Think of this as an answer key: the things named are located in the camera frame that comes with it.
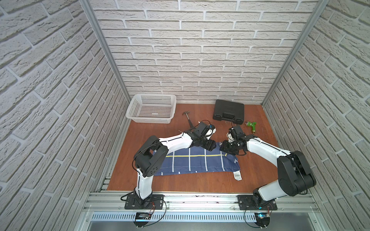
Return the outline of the blue striped pillowcase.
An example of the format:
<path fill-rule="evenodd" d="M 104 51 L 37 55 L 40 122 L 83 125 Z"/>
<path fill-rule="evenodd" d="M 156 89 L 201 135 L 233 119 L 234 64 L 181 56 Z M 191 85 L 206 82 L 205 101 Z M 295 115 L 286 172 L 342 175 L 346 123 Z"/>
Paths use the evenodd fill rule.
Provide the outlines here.
<path fill-rule="evenodd" d="M 208 172 L 232 172 L 241 181 L 241 170 L 236 156 L 220 151 L 220 144 L 212 151 L 191 147 L 168 153 L 155 176 L 169 176 Z"/>

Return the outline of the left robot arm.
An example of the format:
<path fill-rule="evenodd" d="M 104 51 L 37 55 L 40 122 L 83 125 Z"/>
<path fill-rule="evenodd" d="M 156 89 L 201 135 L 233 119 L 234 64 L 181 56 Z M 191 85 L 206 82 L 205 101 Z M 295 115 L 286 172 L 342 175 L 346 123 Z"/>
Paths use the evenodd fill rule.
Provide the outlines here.
<path fill-rule="evenodd" d="M 161 168 L 168 153 L 193 146 L 212 151 L 216 148 L 216 142 L 211 139 L 215 132 L 214 125 L 201 121 L 198 125 L 177 136 L 168 138 L 150 136 L 136 152 L 132 162 L 132 167 L 137 172 L 137 185 L 134 189 L 135 199 L 140 204 L 151 199 L 153 176 Z"/>

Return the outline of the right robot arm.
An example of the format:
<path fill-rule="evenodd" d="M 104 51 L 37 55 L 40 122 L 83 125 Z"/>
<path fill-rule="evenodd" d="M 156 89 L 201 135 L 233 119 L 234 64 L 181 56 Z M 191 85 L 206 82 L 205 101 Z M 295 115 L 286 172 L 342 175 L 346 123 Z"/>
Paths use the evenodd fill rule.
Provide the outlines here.
<path fill-rule="evenodd" d="M 300 151 L 291 152 L 266 143 L 257 136 L 246 135 L 240 126 L 229 129 L 228 139 L 220 145 L 220 150 L 238 155 L 240 150 L 246 154 L 259 155 L 277 167 L 278 179 L 253 191 L 251 203 L 260 209 L 276 198 L 305 194 L 317 184 L 314 173 Z"/>

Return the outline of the black plastic tool case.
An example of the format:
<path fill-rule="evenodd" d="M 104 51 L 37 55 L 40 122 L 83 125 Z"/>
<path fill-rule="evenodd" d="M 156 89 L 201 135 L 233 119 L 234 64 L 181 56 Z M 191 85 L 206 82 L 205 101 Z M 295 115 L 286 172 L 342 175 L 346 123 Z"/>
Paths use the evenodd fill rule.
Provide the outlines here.
<path fill-rule="evenodd" d="M 241 125 L 244 122 L 244 104 L 218 99 L 214 105 L 213 119 Z"/>

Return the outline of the white plastic basket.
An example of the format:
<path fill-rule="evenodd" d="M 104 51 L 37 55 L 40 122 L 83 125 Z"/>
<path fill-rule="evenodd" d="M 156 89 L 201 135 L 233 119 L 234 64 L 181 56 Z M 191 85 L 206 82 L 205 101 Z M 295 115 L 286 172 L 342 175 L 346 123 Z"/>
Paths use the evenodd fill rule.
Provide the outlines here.
<path fill-rule="evenodd" d="M 175 95 L 139 93 L 133 96 L 126 117 L 136 123 L 169 124 L 175 109 Z"/>

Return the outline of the right electronics board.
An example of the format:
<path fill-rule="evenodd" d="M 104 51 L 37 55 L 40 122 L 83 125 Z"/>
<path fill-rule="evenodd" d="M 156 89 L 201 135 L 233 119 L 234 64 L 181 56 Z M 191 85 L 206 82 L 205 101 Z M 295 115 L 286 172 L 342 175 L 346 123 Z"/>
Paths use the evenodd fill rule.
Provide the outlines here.
<path fill-rule="evenodd" d="M 255 224 L 260 227 L 265 227 L 270 224 L 270 216 L 265 213 L 255 213 Z"/>

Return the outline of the electronics board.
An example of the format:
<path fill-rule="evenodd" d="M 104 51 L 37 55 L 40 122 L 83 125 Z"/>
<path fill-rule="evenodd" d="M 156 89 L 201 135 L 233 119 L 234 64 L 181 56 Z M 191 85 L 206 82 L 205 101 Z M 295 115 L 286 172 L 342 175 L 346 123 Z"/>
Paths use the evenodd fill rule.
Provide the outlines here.
<path fill-rule="evenodd" d="M 150 220 L 152 214 L 146 212 L 136 212 L 135 220 Z"/>
<path fill-rule="evenodd" d="M 270 216 L 265 213 L 255 213 L 255 224 L 260 227 L 265 227 L 270 224 Z"/>

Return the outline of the left electronics board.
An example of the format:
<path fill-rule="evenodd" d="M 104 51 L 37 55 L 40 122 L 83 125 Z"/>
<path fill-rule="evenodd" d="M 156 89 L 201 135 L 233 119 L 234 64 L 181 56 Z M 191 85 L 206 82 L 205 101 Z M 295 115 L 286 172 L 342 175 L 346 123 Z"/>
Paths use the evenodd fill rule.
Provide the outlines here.
<path fill-rule="evenodd" d="M 135 220 L 150 220 L 152 214 L 146 212 L 136 212 Z"/>

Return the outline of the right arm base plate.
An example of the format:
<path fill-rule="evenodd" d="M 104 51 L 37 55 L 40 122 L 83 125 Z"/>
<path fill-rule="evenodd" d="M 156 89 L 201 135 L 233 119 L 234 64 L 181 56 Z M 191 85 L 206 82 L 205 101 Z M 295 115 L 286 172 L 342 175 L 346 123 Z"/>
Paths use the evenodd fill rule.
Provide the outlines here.
<path fill-rule="evenodd" d="M 237 196 L 240 210 L 277 210 L 275 200 L 263 201 L 256 195 L 238 195 Z"/>

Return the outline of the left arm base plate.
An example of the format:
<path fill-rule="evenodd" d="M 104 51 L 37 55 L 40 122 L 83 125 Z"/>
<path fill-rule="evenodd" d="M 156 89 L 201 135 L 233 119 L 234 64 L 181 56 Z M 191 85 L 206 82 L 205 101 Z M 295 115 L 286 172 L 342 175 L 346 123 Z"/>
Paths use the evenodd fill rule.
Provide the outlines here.
<path fill-rule="evenodd" d="M 127 210 L 151 210 L 159 209 L 162 210 L 164 204 L 164 195 L 163 194 L 152 194 L 148 198 L 142 200 L 136 194 L 130 194 L 125 199 L 124 208 Z"/>

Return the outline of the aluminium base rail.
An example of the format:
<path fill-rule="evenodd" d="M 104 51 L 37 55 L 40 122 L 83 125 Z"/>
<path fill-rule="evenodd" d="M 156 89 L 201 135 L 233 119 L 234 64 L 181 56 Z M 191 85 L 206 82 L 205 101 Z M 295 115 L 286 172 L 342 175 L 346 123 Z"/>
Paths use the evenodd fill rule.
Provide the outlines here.
<path fill-rule="evenodd" d="M 93 221 L 128 221 L 139 227 L 160 222 L 249 222 L 254 224 L 255 213 L 270 216 L 271 228 L 278 221 L 278 216 L 287 214 L 285 225 L 293 225 L 299 218 L 307 217 L 308 226 L 315 231 L 327 231 L 329 227 L 310 194 L 275 199 L 277 210 L 240 210 L 237 196 L 250 193 L 170 193 L 164 195 L 162 210 L 141 209 L 127 210 L 125 199 L 130 193 L 104 191 L 90 193 L 83 205 L 82 214 L 75 227 L 76 231 L 86 231 Z M 152 214 L 150 220 L 135 220 L 136 212 Z"/>

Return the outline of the aluminium corner post right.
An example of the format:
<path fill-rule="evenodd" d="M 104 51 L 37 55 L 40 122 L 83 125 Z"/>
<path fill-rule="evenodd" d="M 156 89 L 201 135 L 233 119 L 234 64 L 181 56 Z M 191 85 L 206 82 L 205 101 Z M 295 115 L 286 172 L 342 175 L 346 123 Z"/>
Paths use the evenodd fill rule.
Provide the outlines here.
<path fill-rule="evenodd" d="M 279 70 L 274 82 L 272 83 L 270 89 L 268 90 L 265 98 L 263 99 L 261 106 L 265 107 L 268 103 L 268 100 L 271 98 L 272 94 L 274 93 L 275 89 L 277 88 L 278 84 L 280 83 L 281 79 L 283 78 L 285 72 L 288 70 L 289 66 L 291 65 L 292 61 L 300 51 L 301 47 L 303 46 L 304 42 L 306 41 L 308 35 L 310 34 L 313 27 L 316 25 L 317 21 L 319 20 L 321 14 L 325 10 L 329 0 L 320 0 L 316 4 L 312 14 L 310 15 L 309 19 L 305 23 L 298 39 L 296 40 L 295 44 L 293 45 L 288 57 L 286 58 L 285 62 L 283 63 L 281 69 Z"/>

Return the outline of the aluminium corner post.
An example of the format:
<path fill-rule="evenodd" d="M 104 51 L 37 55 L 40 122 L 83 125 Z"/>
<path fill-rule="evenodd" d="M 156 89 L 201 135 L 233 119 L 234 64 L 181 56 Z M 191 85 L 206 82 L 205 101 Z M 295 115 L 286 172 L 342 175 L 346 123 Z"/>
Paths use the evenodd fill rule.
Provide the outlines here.
<path fill-rule="evenodd" d="M 329 0 L 320 0 L 316 4 L 312 14 L 310 15 L 309 19 L 305 23 L 298 39 L 296 40 L 295 44 L 293 45 L 288 57 L 286 58 L 285 62 L 283 63 L 281 69 L 279 70 L 274 82 L 272 83 L 270 89 L 268 90 L 265 98 L 263 99 L 261 106 L 265 107 L 268 103 L 268 100 L 271 98 L 272 94 L 274 93 L 275 89 L 277 88 L 278 84 L 280 83 L 281 79 L 283 78 L 285 72 L 288 70 L 289 66 L 291 65 L 292 61 L 300 51 L 301 47 L 303 46 L 304 42 L 306 41 L 308 35 L 310 34 L 313 27 L 316 25 L 317 21 L 319 20 L 321 14 L 325 10 Z"/>
<path fill-rule="evenodd" d="M 91 3 L 90 1 L 88 0 L 81 0 L 81 5 L 82 5 L 82 8 L 87 16 L 87 19 L 89 20 L 90 24 L 91 24 L 91 27 L 95 33 L 95 36 L 101 46 L 101 49 L 108 61 L 108 64 L 110 65 L 111 69 L 112 69 L 112 72 L 114 74 L 114 77 L 116 78 L 122 92 L 123 92 L 123 95 L 125 97 L 125 99 L 128 101 L 128 103 L 131 101 L 131 97 L 128 93 L 128 90 L 126 89 L 126 86 L 124 84 L 124 81 L 122 79 L 122 76 L 120 74 L 120 71 L 118 69 L 118 66 L 115 62 L 115 59 L 113 57 L 113 54 L 109 48 L 109 45 L 108 45 L 108 42 L 103 34 L 103 31 L 100 27 L 100 24 L 99 24 L 99 21 L 94 13 L 94 10 L 91 6 Z"/>

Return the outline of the aluminium corner post left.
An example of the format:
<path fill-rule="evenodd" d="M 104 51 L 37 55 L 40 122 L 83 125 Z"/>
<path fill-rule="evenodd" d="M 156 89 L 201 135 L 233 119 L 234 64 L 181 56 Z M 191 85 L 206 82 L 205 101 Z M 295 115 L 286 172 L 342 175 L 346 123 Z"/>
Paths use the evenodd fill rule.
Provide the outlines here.
<path fill-rule="evenodd" d="M 108 64 L 110 65 L 111 69 L 112 69 L 112 72 L 114 74 L 114 77 L 116 78 L 122 92 L 123 92 L 123 95 L 125 97 L 125 99 L 128 101 L 128 103 L 131 101 L 131 97 L 128 93 L 128 90 L 126 89 L 126 86 L 124 84 L 124 81 L 122 79 L 122 76 L 120 74 L 120 71 L 118 69 L 118 66 L 115 62 L 115 59 L 113 57 L 113 54 L 109 48 L 109 45 L 108 45 L 108 42 L 103 34 L 103 31 L 100 27 L 100 24 L 99 24 L 99 21 L 94 13 L 94 10 L 91 6 L 91 3 L 90 1 L 88 0 L 81 0 L 81 5 L 82 5 L 82 8 L 87 16 L 87 19 L 89 20 L 90 24 L 91 24 L 91 27 L 95 33 L 95 36 L 101 46 L 101 49 L 108 61 Z"/>

